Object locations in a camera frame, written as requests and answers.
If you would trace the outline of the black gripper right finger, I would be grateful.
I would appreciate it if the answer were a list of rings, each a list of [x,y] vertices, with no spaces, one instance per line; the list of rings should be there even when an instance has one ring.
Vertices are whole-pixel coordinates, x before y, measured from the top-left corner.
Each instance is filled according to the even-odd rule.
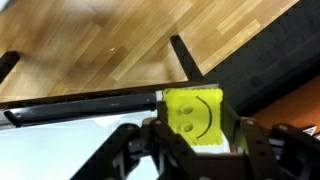
[[[242,119],[227,103],[222,103],[222,131],[234,153],[247,154],[246,137],[242,128]]]

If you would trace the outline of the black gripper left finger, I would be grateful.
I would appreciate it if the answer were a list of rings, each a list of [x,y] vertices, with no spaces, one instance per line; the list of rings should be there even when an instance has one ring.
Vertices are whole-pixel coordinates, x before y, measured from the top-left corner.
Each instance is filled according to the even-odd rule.
[[[157,103],[158,118],[156,120],[156,132],[158,134],[172,134],[173,131],[168,124],[168,108],[164,101]]]

